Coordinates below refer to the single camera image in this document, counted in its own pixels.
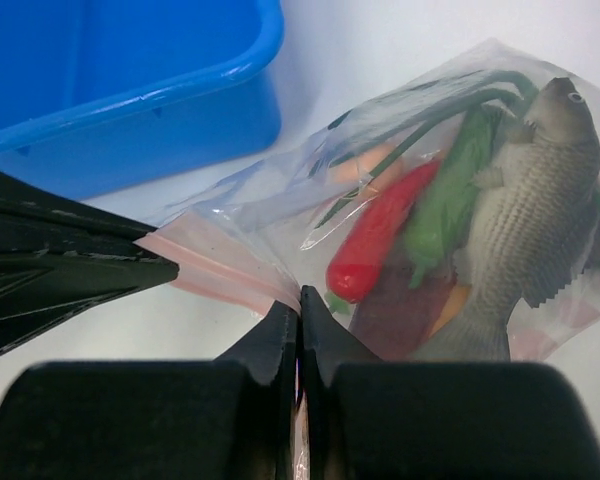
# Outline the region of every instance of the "red chili pepper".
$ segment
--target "red chili pepper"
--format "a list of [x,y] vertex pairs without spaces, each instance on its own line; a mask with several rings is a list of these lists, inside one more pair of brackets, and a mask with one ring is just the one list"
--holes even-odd
[[327,288],[335,295],[359,303],[371,291],[398,229],[439,166],[440,160],[433,160],[414,168],[362,212],[327,267]]

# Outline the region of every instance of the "toy vegetable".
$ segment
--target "toy vegetable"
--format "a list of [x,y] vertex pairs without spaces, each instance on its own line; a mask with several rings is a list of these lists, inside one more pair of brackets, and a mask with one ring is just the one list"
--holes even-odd
[[419,200],[404,233],[407,257],[415,265],[410,288],[420,285],[465,232],[479,193],[471,182],[491,160],[501,118],[502,110],[495,107],[479,106],[467,112],[438,176]]
[[444,327],[447,323],[449,323],[453,317],[455,317],[458,312],[462,310],[462,307],[464,307],[464,304],[467,302],[467,298],[469,298],[469,293],[471,293],[470,286],[453,286],[451,293],[449,293],[449,298],[447,298],[447,302],[444,304],[444,307],[440,312],[440,316],[431,327],[431,331],[429,332],[430,337]]
[[383,360],[404,361],[427,341],[449,303],[453,281],[429,276],[417,290],[409,290],[412,273],[398,235],[376,285],[355,307],[349,331]]
[[[396,147],[389,143],[382,143],[371,150],[368,150],[357,157],[341,163],[329,172],[329,177],[337,183],[353,183],[369,175],[369,172],[375,168],[387,155]],[[386,190],[392,183],[403,175],[403,164],[397,161],[387,168],[380,175],[371,180],[365,187],[361,188],[358,197],[360,199],[369,199]]]

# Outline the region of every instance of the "fish tail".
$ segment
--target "fish tail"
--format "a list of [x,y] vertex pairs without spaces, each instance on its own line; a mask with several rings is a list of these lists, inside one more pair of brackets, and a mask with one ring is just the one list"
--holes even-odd
[[483,321],[474,309],[464,308],[413,352],[410,359],[448,362],[509,361],[511,355],[507,319],[499,322],[493,322],[493,319]]

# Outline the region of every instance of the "toy fish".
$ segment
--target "toy fish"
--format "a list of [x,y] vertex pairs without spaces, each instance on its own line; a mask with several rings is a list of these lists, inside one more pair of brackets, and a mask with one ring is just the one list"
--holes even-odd
[[507,324],[520,299],[538,307],[582,273],[600,248],[593,192],[600,143],[589,108],[568,78],[538,94],[480,188],[466,248],[454,262],[472,285],[460,313],[414,360],[509,360]]

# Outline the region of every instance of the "fish eye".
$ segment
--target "fish eye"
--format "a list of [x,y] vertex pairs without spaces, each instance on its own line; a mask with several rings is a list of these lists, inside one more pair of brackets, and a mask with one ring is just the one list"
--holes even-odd
[[580,95],[577,92],[571,92],[569,95],[567,95],[567,97],[569,97],[569,100],[571,100],[573,103],[584,102],[584,98],[582,98],[582,95]]

